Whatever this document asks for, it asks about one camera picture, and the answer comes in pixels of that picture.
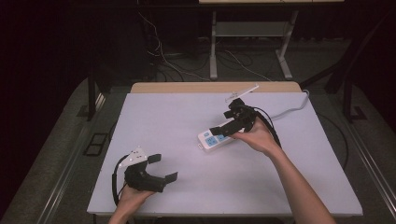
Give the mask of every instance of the white antenna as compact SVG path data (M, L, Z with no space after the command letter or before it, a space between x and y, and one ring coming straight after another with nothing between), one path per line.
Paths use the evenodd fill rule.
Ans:
M230 97L228 97L228 98L225 99L225 103L228 103L228 102L230 102L230 101L233 101L234 99L238 99L239 97L241 97L241 96L243 96L243 95L245 95L245 94L248 94L248 93L250 93L251 91L256 90L257 88L259 88L259 84L255 83L255 85L254 85L253 88L249 88L249 89L242 90L242 91L238 91L238 92L235 92L235 91L234 91L234 92L231 94Z

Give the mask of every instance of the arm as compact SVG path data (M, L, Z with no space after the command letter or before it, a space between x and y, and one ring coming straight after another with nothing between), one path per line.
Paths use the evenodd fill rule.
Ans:
M231 137L245 141L252 148L270 158L279 174L296 223L335 223L319 196L282 148L277 145L259 118L256 118L249 133L235 133Z
M140 205L145 202L147 197L153 193L154 192L151 191L139 191L126 185L122 190L116 211L108 221L108 224L126 223L128 219L132 217L134 212L140 207Z

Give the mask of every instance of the table surface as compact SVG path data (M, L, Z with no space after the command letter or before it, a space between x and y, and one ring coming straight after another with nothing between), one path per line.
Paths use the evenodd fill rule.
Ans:
M245 143L235 140L206 153L197 134L225 121L224 99L254 83L136 83L120 113L88 212L111 215L111 175L117 161L141 146L151 175L178 172L176 182L147 199L137 216L291 217L290 207L273 164ZM299 107L305 98L294 82L263 82L242 97L247 105L275 115ZM335 216L360 216L361 205L327 140L315 111L304 109L273 120L281 144L318 196ZM123 171L118 172L118 186Z

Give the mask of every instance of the hand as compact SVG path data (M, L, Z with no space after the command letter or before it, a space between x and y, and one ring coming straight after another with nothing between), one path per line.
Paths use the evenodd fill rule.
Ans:
M248 133L238 132L230 136L232 138L241 139L253 149L264 153L268 157L273 156L274 153L278 151L282 151L267 126L265 126L262 120L258 117L256 117L253 128Z
M126 185L122 192L117 209L108 223L126 223L134 212L142 205L147 197L154 194L152 191L139 191Z

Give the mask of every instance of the white device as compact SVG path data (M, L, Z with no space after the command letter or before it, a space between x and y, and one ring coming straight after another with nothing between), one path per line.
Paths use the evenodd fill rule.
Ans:
M198 134L198 140L199 144L198 147L200 149L203 149L206 152L210 152L214 150L215 148L222 147L230 142L232 142L234 139L229 137L229 136L224 136L224 135L213 135L210 130L206 130L202 133Z
M259 88L259 85L257 83L255 83L253 88L233 92L230 97L225 99L225 102L228 103L230 101L233 101L245 94L248 94L251 91L256 90L257 88ZM231 121L231 120L228 120L228 121L220 124L219 127L223 126L224 124L228 123L229 121ZM198 144L198 147L200 149L203 149L206 152L210 152L218 147L222 147L222 146L232 142L234 139L229 136L224 136L222 134L221 135L213 135L212 132L210 132L210 130L206 130L206 131L198 134L198 140L200 142Z
M119 167L128 167L130 165L138 164L139 162L146 161L148 156L146 156L145 151L142 147L137 147L131 154L128 155L119 165Z

